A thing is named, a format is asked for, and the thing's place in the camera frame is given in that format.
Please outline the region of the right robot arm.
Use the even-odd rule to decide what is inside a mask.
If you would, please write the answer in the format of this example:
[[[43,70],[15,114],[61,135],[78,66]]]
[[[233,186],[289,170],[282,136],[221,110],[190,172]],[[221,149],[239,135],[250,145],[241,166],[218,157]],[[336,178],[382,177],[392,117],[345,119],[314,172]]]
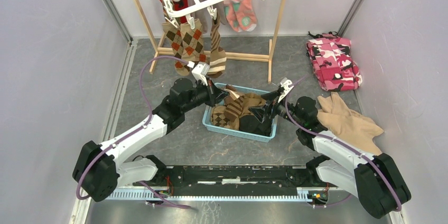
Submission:
[[[250,112],[260,122],[279,116],[293,123],[300,142],[320,154],[306,164],[308,184],[327,182],[345,190],[377,219],[401,211],[412,194],[393,158],[364,151],[334,135],[318,121],[313,98],[302,96],[290,104],[287,99],[298,84],[282,79],[276,91],[262,95],[265,104],[250,107]]]

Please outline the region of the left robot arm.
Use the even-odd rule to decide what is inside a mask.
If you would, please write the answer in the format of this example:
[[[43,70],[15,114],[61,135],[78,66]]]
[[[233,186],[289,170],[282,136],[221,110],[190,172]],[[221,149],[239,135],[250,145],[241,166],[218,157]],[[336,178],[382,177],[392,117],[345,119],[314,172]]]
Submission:
[[[124,185],[149,181],[157,186],[165,181],[166,171],[149,157],[132,162],[127,159],[179,127],[185,121],[185,113],[201,105],[213,107],[228,95],[208,77],[207,63],[188,62],[187,66],[195,82],[187,78],[176,80],[170,93],[140,123],[100,144],[85,143],[72,174],[79,200],[92,198],[100,202]]]

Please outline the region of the brown striped sock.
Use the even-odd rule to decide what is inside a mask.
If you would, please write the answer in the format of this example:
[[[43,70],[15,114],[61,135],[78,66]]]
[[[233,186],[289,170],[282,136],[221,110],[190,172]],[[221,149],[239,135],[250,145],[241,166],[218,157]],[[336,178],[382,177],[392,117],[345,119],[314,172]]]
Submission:
[[[211,49],[209,58],[209,71],[208,76],[210,78],[218,78],[223,74],[226,69],[227,55],[225,50],[220,46],[221,35],[219,33],[220,16],[217,15],[216,19],[212,20],[210,39]]]
[[[225,91],[229,95],[225,98],[224,115],[231,122],[234,122],[243,112],[245,94],[230,89],[226,89]]]

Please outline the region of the beige argyle sock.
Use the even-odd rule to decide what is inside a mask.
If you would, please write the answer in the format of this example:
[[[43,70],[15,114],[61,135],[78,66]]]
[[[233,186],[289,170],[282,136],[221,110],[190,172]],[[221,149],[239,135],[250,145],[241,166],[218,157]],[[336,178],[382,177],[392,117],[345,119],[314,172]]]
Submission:
[[[162,29],[166,38],[171,42],[171,49],[176,58],[181,59],[184,51],[182,44],[181,31],[171,23],[165,22],[162,24]],[[178,60],[175,61],[175,70],[181,76],[187,76],[190,72],[189,67]]]
[[[193,29],[188,23],[180,26],[183,47],[181,58],[185,61],[206,62],[202,24],[199,19],[195,19],[194,23]]]

